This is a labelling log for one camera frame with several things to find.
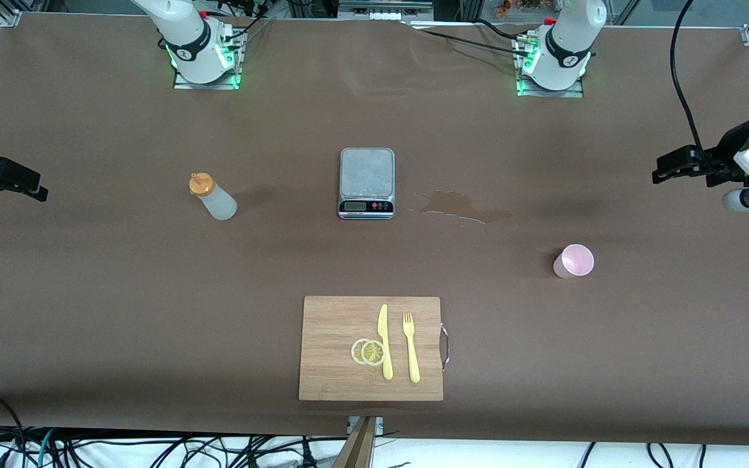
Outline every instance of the digital kitchen scale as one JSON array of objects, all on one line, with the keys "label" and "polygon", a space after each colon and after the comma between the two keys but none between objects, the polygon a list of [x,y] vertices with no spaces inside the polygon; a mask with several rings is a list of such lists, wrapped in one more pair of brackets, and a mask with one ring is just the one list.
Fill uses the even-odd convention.
[{"label": "digital kitchen scale", "polygon": [[392,219],[395,216],[395,152],[389,148],[345,148],[339,154],[342,219]]}]

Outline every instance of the brown puddle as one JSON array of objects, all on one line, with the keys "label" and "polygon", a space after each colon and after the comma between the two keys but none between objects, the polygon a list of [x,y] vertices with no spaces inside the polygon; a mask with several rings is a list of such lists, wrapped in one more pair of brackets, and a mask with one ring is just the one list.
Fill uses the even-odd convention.
[{"label": "brown puddle", "polygon": [[470,221],[478,221],[482,224],[490,224],[514,216],[514,213],[504,210],[476,210],[472,198],[455,192],[440,192],[440,190],[437,190],[432,195],[425,196],[429,203],[421,210],[422,213],[443,213]]}]

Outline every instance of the yellow knife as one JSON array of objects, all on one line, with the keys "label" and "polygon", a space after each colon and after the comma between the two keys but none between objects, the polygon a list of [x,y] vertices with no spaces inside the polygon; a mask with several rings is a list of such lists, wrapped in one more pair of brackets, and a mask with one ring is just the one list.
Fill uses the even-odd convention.
[{"label": "yellow knife", "polygon": [[383,341],[383,378],[392,380],[392,356],[389,355],[389,324],[386,323],[386,304],[380,308],[377,320],[377,334]]}]

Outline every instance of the metal handle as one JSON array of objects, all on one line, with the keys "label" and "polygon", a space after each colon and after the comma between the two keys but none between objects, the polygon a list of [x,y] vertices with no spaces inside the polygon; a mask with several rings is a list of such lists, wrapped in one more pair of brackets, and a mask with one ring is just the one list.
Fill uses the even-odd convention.
[{"label": "metal handle", "polygon": [[441,371],[443,372],[447,368],[447,363],[449,362],[449,333],[447,333],[447,329],[443,327],[443,322],[441,322],[441,333],[443,333],[443,338],[445,338],[444,343],[447,347],[447,357],[441,363]]}]

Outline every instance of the table surface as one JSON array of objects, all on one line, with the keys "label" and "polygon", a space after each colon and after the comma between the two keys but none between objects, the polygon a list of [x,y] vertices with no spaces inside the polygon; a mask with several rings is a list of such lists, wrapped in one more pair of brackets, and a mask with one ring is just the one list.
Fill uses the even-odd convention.
[{"label": "table surface", "polygon": [[[0,193],[0,397],[31,426],[749,443],[749,216],[732,186],[651,184],[690,142],[671,32],[604,29],[585,98],[557,100],[400,23],[275,21],[239,91],[191,92],[148,18],[24,15],[0,30],[0,156],[50,196]],[[749,47],[679,41],[710,146],[749,119]],[[347,146],[395,151],[393,220],[336,216]],[[558,279],[572,242],[594,272]],[[440,296],[445,400],[297,400],[308,295]]]}]

